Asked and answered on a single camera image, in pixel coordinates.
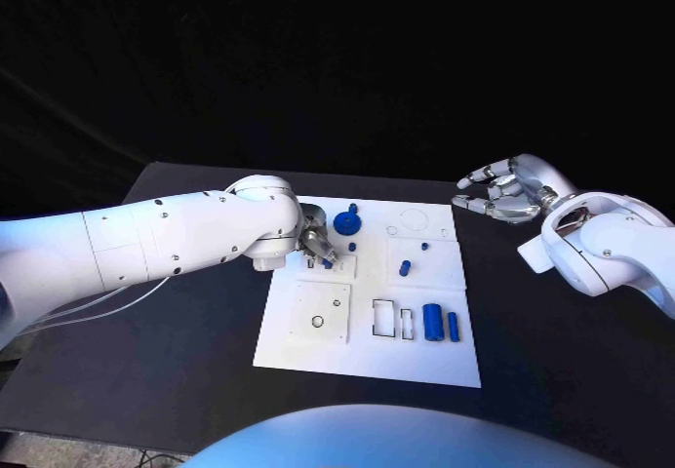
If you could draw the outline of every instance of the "robotic hand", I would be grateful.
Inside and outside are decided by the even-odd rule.
[[[222,192],[0,222],[0,349],[73,300],[239,255],[258,271],[281,268],[297,250],[337,259],[323,209],[299,204],[288,182],[268,175]]]
[[[452,204],[511,224],[545,216],[517,248],[533,272],[555,267],[589,296],[631,286],[675,319],[675,229],[663,214],[627,196],[579,192],[530,154],[473,171],[457,186],[488,180],[488,200],[457,195]]]

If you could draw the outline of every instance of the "black tabletop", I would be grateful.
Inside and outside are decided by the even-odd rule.
[[[125,202],[222,189],[261,171],[151,164]],[[452,183],[263,171],[298,195],[448,204]],[[377,403],[500,422],[624,466],[661,466],[675,427],[675,321],[631,289],[536,275],[511,227],[454,211],[481,389],[255,368],[271,273],[236,261],[174,277],[132,308],[40,333],[0,394],[0,427],[196,452],[261,420]],[[138,285],[95,310],[142,294]]]

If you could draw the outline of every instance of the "blue shape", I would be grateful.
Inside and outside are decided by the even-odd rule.
[[[426,341],[442,341],[445,333],[442,331],[442,316],[438,304],[425,304],[421,308],[423,313],[423,339]]]
[[[411,271],[411,262],[408,260],[403,260],[400,263],[400,269],[398,270],[398,274],[400,276],[408,276],[408,272]]]
[[[361,219],[356,214],[357,210],[359,208],[353,203],[348,206],[348,211],[341,212],[334,216],[333,227],[337,231],[337,234],[341,234],[343,236],[354,235],[359,232],[359,229],[361,228]]]
[[[460,327],[457,326],[457,314],[447,313],[447,325],[449,326],[449,341],[457,343],[460,341]]]

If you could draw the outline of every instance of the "rectangular slot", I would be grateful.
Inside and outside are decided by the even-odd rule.
[[[372,301],[372,335],[386,336],[393,338],[396,336],[395,328],[395,312],[393,301],[374,299]]]
[[[411,309],[400,309],[400,338],[409,341],[413,340]]]

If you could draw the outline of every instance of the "white board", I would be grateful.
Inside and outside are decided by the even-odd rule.
[[[325,211],[328,241],[343,263],[341,268],[334,269],[333,266],[334,271],[315,269],[321,268],[320,265],[308,268],[302,254],[291,253],[285,268],[273,271],[252,365],[480,388],[451,207],[298,198]],[[341,236],[331,227],[331,221],[350,203],[359,207],[361,229],[353,236]],[[350,242],[357,245],[353,252],[347,249]],[[428,243],[426,251],[421,249],[422,242]],[[412,263],[405,278],[396,276],[402,258]],[[350,287],[346,340],[289,338],[292,324],[298,320],[292,315],[298,313],[298,284],[302,284],[299,289],[305,289],[317,283],[331,286],[315,286],[317,293],[311,297],[328,295],[331,298],[318,290],[327,288],[337,293],[338,285]],[[393,301],[395,337],[372,335],[374,299]],[[436,303],[442,309],[445,339],[436,342],[423,340],[422,305],[428,303]],[[400,309],[411,310],[413,340],[402,339]],[[448,339],[447,312],[457,313],[458,343]],[[310,311],[302,310],[301,314],[301,321],[312,318]],[[304,332],[307,337],[312,336],[311,327]]]

